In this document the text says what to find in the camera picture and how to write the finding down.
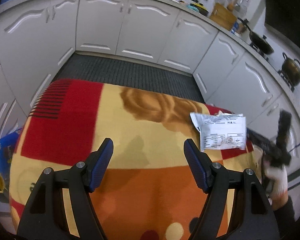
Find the blanket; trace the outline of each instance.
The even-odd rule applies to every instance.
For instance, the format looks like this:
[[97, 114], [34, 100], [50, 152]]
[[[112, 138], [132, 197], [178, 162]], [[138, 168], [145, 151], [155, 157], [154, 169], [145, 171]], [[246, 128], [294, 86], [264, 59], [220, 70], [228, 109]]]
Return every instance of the blanket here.
[[[100, 187], [90, 194], [108, 239], [188, 239], [206, 200], [183, 153], [187, 138], [199, 146], [189, 114], [219, 110], [134, 88], [71, 79], [53, 82], [34, 104], [13, 155], [10, 206], [15, 227], [44, 168], [68, 169], [109, 137], [114, 153]], [[252, 151], [248, 141], [245, 150], [206, 153], [227, 169], [243, 171], [255, 169]], [[79, 236], [69, 191], [64, 189], [63, 195], [70, 233]], [[218, 235], [226, 233], [233, 195], [229, 190]]]

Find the stove burner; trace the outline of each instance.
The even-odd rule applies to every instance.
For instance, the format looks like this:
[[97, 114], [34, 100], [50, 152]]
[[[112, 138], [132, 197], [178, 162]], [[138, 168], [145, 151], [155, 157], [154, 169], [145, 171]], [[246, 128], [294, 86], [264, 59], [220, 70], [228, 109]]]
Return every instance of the stove burner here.
[[286, 84], [288, 85], [288, 87], [293, 92], [294, 91], [294, 85], [292, 84], [292, 82], [291, 82], [290, 78], [288, 77], [288, 75], [284, 71], [282, 71], [282, 70], [279, 70], [278, 74], [280, 75], [280, 77], [282, 77], [282, 79], [286, 82]]
[[258, 54], [260, 54], [266, 61], [269, 60], [268, 56], [264, 54], [264, 52], [261, 49], [259, 49], [253, 42], [250, 43], [250, 47], [253, 48], [256, 52], [258, 52]]

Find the pot handle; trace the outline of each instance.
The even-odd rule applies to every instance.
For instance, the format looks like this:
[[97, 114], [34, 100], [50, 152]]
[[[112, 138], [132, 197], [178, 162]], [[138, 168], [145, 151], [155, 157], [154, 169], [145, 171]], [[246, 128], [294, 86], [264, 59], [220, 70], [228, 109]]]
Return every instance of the pot handle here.
[[248, 26], [248, 24], [244, 21], [244, 20], [242, 20], [241, 18], [239, 18], [238, 17], [238, 20], [240, 21], [240, 22], [242, 22], [242, 24], [244, 25], [244, 26], [246, 26], [247, 27], [247, 29], [249, 30], [249, 32], [251, 32], [252, 33], [252, 30], [250, 29], [250, 27]]
[[300, 61], [299, 61], [299, 60], [297, 60], [297, 59], [295, 58], [294, 61], [298, 62], [298, 63], [299, 63], [299, 66], [300, 66]]

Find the frying pan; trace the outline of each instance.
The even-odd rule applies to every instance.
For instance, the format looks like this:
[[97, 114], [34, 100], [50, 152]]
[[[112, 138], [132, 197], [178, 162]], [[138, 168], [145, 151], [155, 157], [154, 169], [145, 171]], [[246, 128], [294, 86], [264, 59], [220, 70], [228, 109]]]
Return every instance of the frying pan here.
[[263, 37], [261, 37], [259, 34], [253, 32], [250, 27], [248, 26], [248, 24], [242, 20], [241, 18], [238, 18], [239, 21], [241, 21], [246, 27], [247, 29], [250, 31], [249, 37], [250, 40], [252, 41], [252, 43], [254, 43], [264, 54], [266, 55], [270, 55], [274, 52], [274, 50], [272, 49], [272, 47], [270, 46], [270, 44], [266, 41], [266, 36], [263, 35]]

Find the white plastic bag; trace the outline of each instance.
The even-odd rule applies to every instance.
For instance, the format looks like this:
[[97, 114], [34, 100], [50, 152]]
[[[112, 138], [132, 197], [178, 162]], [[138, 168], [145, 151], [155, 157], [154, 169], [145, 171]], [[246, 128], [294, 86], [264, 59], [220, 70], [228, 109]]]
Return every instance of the white plastic bag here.
[[192, 123], [200, 133], [200, 150], [245, 149], [246, 118], [243, 114], [208, 115], [190, 113]]

